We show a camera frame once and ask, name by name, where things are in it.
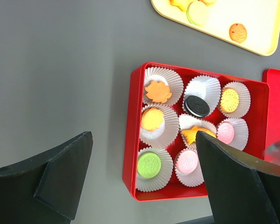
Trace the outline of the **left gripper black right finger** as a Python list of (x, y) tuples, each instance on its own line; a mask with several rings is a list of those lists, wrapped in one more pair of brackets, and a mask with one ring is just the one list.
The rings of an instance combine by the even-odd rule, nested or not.
[(199, 131), (196, 148), (216, 224), (280, 224), (280, 166)]

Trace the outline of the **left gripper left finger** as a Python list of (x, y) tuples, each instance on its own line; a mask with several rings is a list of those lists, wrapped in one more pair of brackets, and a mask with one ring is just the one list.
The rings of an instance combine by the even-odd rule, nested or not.
[(75, 219), (93, 138), (63, 144), (0, 168), (0, 224), (69, 224)]

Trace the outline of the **pink round cookie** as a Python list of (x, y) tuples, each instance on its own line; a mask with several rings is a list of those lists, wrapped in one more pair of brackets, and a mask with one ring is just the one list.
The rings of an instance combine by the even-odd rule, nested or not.
[(182, 151), (176, 161), (176, 168), (183, 175), (192, 173), (198, 165), (198, 156), (195, 151)]
[(223, 122), (217, 128), (217, 138), (225, 144), (232, 142), (234, 134), (233, 125), (228, 122)]

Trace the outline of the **black sandwich cookie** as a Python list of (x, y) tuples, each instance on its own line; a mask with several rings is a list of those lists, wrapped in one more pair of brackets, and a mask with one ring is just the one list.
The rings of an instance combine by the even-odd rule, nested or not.
[(198, 118), (204, 118), (210, 113), (208, 104), (202, 98), (194, 95), (188, 96), (184, 100), (184, 109)]

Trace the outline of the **red box lid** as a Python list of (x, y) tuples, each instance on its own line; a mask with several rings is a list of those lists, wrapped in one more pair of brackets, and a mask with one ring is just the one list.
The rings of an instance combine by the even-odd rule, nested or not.
[(280, 144), (280, 70), (265, 70), (262, 81), (269, 86), (265, 160), (274, 161), (274, 144)]

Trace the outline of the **orange flower cookie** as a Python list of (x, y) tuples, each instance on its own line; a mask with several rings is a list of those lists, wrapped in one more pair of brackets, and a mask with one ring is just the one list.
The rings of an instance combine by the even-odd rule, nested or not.
[(145, 87), (146, 97), (154, 103), (166, 103), (171, 98), (170, 87), (163, 81), (151, 81), (150, 85)]

